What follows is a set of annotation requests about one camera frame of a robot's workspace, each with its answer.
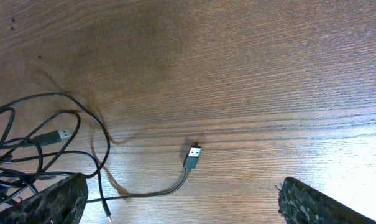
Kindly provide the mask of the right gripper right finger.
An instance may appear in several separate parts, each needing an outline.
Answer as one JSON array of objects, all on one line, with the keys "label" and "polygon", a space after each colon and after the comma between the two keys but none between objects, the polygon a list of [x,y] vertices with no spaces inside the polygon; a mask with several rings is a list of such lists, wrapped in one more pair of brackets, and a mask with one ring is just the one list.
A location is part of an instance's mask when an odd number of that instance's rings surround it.
[{"label": "right gripper right finger", "polygon": [[278,188],[278,213],[287,224],[376,224],[294,177]]}]

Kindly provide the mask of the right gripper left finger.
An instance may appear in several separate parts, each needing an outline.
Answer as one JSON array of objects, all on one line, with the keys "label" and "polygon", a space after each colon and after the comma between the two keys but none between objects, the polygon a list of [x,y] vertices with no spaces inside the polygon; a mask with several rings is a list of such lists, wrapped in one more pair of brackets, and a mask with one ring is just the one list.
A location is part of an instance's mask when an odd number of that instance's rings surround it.
[{"label": "right gripper left finger", "polygon": [[1,224],[78,224],[88,200],[83,174],[74,174],[0,212]]}]

